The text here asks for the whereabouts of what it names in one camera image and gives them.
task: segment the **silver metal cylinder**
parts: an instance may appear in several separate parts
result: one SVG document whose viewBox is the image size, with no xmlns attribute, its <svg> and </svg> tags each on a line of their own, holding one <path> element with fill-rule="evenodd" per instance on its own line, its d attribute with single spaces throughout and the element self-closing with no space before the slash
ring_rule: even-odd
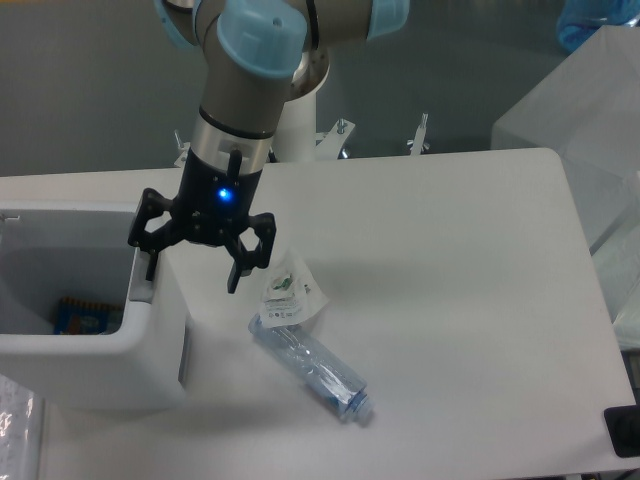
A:
<svg viewBox="0 0 640 480">
<path fill-rule="evenodd" d="M 240 175 L 250 175 L 262 170 L 269 157 L 272 138 L 249 140 L 236 137 L 209 124 L 198 115 L 191 140 L 191 150 L 207 165 L 226 172 L 229 167 L 229 152 L 242 152 Z"/>
</svg>

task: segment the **transparent container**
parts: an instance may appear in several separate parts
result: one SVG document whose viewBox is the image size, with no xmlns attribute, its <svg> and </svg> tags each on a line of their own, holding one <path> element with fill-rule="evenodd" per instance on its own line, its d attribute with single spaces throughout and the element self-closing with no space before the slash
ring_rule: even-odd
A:
<svg viewBox="0 0 640 480">
<path fill-rule="evenodd" d="M 640 0 L 567 0 L 558 19 L 560 44 L 573 53 L 603 25 L 635 27 Z"/>
<path fill-rule="evenodd" d="M 373 414 L 373 402 L 365 382 L 342 360 L 299 325 L 264 328 L 259 316 L 249 331 L 288 370 L 324 399 L 343 422 L 365 425 Z"/>
</svg>

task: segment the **blue object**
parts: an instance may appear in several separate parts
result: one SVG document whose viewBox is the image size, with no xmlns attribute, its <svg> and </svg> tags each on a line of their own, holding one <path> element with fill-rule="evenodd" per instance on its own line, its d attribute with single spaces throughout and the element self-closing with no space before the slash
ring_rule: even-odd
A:
<svg viewBox="0 0 640 480">
<path fill-rule="evenodd" d="M 283 0 L 227 0 L 218 38 L 245 70 L 264 78 L 293 75 L 302 59 L 307 21 Z"/>
<path fill-rule="evenodd" d="M 164 6 L 162 0 L 153 0 L 153 4 L 156 7 L 156 13 L 160 17 L 160 22 L 162 22 L 162 26 L 164 27 L 164 31 L 171 40 L 173 45 L 181 50 L 192 50 L 195 48 L 195 45 L 191 45 L 186 38 L 182 36 L 182 34 L 178 31 L 176 26 L 171 21 L 169 14 Z"/>
<path fill-rule="evenodd" d="M 224 203 L 233 202 L 233 192 L 226 188 L 218 190 L 218 198 L 222 200 Z"/>
<path fill-rule="evenodd" d="M 400 30 L 409 17 L 410 0 L 373 0 L 368 39 Z"/>
<path fill-rule="evenodd" d="M 367 382 L 299 325 L 264 328 L 259 316 L 249 331 L 276 359 L 324 399 L 343 422 L 366 424 L 373 402 Z"/>
<path fill-rule="evenodd" d="M 640 0 L 567 0 L 558 19 L 560 44 L 573 53 L 603 25 L 635 27 Z"/>
</svg>

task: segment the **white container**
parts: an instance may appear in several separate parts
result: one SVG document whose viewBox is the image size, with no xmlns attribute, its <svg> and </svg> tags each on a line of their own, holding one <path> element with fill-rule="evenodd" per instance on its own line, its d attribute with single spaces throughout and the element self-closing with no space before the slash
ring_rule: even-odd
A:
<svg viewBox="0 0 640 480">
<path fill-rule="evenodd" d="M 162 258 L 155 281 L 144 279 L 145 259 L 126 243 L 134 209 L 0 204 L 0 373 L 67 407 L 158 409 L 185 397 L 186 303 Z M 65 296 L 124 305 L 122 326 L 53 335 Z"/>
</svg>

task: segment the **white table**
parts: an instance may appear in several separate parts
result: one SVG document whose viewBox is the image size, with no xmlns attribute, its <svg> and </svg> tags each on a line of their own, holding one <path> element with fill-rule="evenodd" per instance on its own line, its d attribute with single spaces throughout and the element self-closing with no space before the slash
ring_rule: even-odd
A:
<svg viewBox="0 0 640 480">
<path fill-rule="evenodd" d="M 0 179 L 0 200 L 136 202 L 180 171 Z M 222 250 L 168 251 L 195 319 L 189 400 L 48 405 L 41 480 L 533 477 L 640 466 L 602 412 L 633 403 L 558 157 L 545 150 L 274 165 L 256 213 L 332 303 L 314 335 L 376 402 L 341 425 L 247 331 L 263 272 L 226 294 Z"/>
</svg>

